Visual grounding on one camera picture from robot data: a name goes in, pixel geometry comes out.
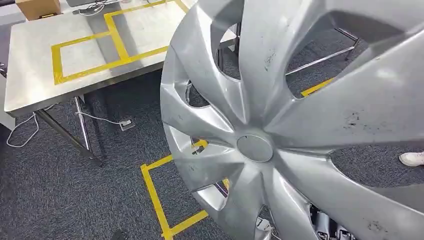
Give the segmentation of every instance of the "black object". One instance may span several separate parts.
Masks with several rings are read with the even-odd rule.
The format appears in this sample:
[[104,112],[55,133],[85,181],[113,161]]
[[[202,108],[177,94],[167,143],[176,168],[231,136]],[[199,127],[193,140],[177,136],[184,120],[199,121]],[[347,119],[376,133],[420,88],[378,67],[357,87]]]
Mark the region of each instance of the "black object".
[[0,62],[0,74],[3,75],[4,78],[6,78],[8,75],[8,68],[5,67],[5,64],[1,62]]
[[15,0],[0,0],[0,7],[15,4]]

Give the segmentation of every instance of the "wheel cover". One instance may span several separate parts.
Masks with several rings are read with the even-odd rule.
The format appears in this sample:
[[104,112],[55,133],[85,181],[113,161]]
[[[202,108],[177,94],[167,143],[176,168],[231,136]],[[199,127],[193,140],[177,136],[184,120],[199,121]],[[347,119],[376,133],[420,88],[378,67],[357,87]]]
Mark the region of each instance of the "wheel cover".
[[[424,139],[423,13],[419,0],[200,0],[192,7],[166,55],[161,114],[179,173],[227,233],[269,238],[255,228],[267,205],[283,240],[317,240],[314,204],[361,240],[423,239],[421,200],[394,201],[362,186],[328,155]],[[241,21],[237,80],[214,56],[225,31]],[[295,98],[285,81],[291,57],[314,33],[334,27],[369,48],[333,83]],[[210,105],[187,103],[189,80]],[[193,155],[190,136],[209,145]],[[213,186],[225,178],[228,198]]]

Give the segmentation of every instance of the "metal table leg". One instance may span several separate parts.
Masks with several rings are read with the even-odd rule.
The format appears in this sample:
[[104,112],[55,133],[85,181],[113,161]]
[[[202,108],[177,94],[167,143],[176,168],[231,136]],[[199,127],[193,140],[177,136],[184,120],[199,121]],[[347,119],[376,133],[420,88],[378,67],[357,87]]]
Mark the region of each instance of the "metal table leg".
[[221,69],[221,71],[224,71],[224,50],[222,48],[218,48],[217,59],[219,69]]
[[235,29],[235,44],[234,44],[234,53],[239,55],[240,50],[240,34],[242,32],[242,23],[237,23],[236,29]]
[[355,41],[355,43],[353,44],[353,49],[350,50],[347,53],[347,56],[344,58],[344,60],[347,61],[347,60],[349,60],[351,58],[353,51],[357,48],[357,46],[358,46],[358,44],[359,44],[360,41],[361,41],[361,39],[359,39],[359,38]]
[[[82,112],[81,111],[80,97],[76,96],[76,97],[74,97],[74,99],[75,99],[76,110],[78,112]],[[86,122],[84,121],[84,116],[82,114],[78,114],[78,118],[79,118],[79,124],[81,124],[82,135],[84,136],[85,146],[86,146],[87,150],[91,151],[90,140],[89,140],[89,135],[87,133]]]
[[93,160],[96,164],[101,166],[103,163],[96,157],[94,154],[85,148],[80,141],[73,137],[64,127],[62,127],[56,120],[50,116],[44,109],[35,111],[37,116],[43,119],[50,127],[52,127],[56,132],[58,132],[62,137],[64,137],[69,143],[76,147],[84,156]]
[[296,69],[293,69],[293,70],[291,70],[291,71],[287,72],[285,75],[286,75],[286,76],[288,76],[288,75],[290,75],[290,74],[294,74],[294,73],[296,73],[296,72],[299,72],[300,70],[306,69],[306,68],[308,68],[308,67],[310,67],[310,66],[313,66],[313,65],[315,65],[315,64],[321,63],[321,62],[323,62],[323,61],[326,61],[326,60],[332,59],[332,58],[334,58],[334,57],[336,57],[336,56],[339,56],[339,55],[342,55],[342,54],[344,54],[344,53],[347,53],[347,56],[346,56],[345,60],[346,60],[346,61],[347,61],[347,60],[349,60],[349,58],[352,56],[353,51],[354,51],[354,50],[355,50],[355,48],[358,46],[358,44],[359,44],[359,42],[361,41],[361,39],[360,39],[359,37],[357,37],[357,36],[355,36],[355,35],[351,34],[350,32],[348,32],[348,31],[346,31],[346,30],[341,29],[341,28],[335,28],[335,30],[336,30],[337,32],[339,32],[339,33],[343,34],[344,36],[348,37],[349,39],[351,39],[351,40],[355,41],[355,43],[353,44],[353,46],[350,46],[350,47],[348,47],[348,48],[346,48],[346,49],[340,50],[340,51],[335,52],[335,53],[333,53],[333,54],[331,54],[331,55],[328,55],[328,56],[326,56],[326,57],[320,58],[320,59],[318,59],[318,60],[315,60],[315,61],[313,61],[313,62],[307,63],[307,64],[305,64],[305,65],[302,65],[302,66],[300,66],[300,67],[298,67],[298,68],[296,68]]

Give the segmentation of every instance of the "cardboard box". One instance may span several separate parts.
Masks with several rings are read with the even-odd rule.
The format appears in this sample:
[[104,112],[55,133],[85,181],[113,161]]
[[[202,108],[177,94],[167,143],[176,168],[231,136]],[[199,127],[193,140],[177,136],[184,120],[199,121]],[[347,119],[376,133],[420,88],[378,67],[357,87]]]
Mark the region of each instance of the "cardboard box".
[[59,0],[16,0],[16,5],[28,20],[36,20],[48,14],[60,14]]

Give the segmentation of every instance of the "table leg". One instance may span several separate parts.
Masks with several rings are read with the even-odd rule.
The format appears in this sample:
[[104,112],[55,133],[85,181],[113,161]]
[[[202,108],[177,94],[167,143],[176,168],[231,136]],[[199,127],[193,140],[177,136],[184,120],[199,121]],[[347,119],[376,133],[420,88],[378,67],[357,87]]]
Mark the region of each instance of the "table leg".
[[360,41],[361,41],[361,39],[359,39],[359,38],[355,41],[355,43],[353,44],[353,49],[350,50],[347,53],[347,56],[346,56],[346,58],[344,60],[347,61],[347,60],[349,60],[351,58],[353,51],[357,48],[357,46],[358,46],[358,44],[359,44]]
[[93,160],[96,164],[101,166],[103,163],[94,154],[87,150],[80,141],[73,137],[64,127],[62,127],[56,120],[53,119],[44,109],[35,111],[37,116],[43,119],[50,127],[64,137],[69,143],[71,143],[76,149],[78,149],[84,156]]
[[221,71],[224,71],[224,50],[222,48],[218,48],[217,58],[219,69],[221,69]]
[[242,23],[237,23],[236,29],[235,29],[235,44],[234,44],[234,53],[239,55],[240,50],[240,34],[242,32]]
[[[76,110],[78,112],[82,112],[80,97],[76,96],[74,97],[74,99],[75,99]],[[82,129],[82,135],[84,136],[85,146],[87,150],[91,151],[89,134],[87,133],[87,127],[86,127],[86,122],[84,121],[84,116],[82,114],[78,114],[78,118],[79,118],[79,124],[81,125],[81,129]]]

